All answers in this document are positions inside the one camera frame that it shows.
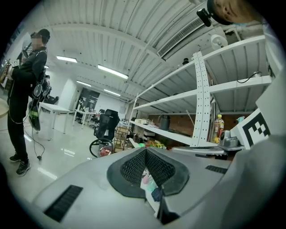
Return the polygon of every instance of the white ceiling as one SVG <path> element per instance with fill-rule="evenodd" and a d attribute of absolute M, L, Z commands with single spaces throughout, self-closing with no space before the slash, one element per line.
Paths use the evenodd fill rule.
<path fill-rule="evenodd" d="M 110 89 L 131 100 L 178 68 L 178 58 L 165 61 L 157 51 L 197 17 L 194 9 L 201 2 L 45 0 L 27 16 L 24 24 L 29 32 L 42 28 L 51 32 L 50 66 L 64 68 L 74 78 L 92 84 L 95 90 Z M 57 55 L 76 58 L 78 63 L 57 60 Z M 129 79 L 103 72 L 98 64 L 127 74 Z"/>

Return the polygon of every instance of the black pants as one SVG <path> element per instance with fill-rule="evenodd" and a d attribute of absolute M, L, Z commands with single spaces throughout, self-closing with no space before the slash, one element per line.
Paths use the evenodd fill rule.
<path fill-rule="evenodd" d="M 26 151 L 26 144 L 24 138 L 24 124 L 22 112 L 8 113 L 8 132 L 11 142 L 15 148 L 16 154 L 22 161 L 28 161 L 28 154 Z"/>

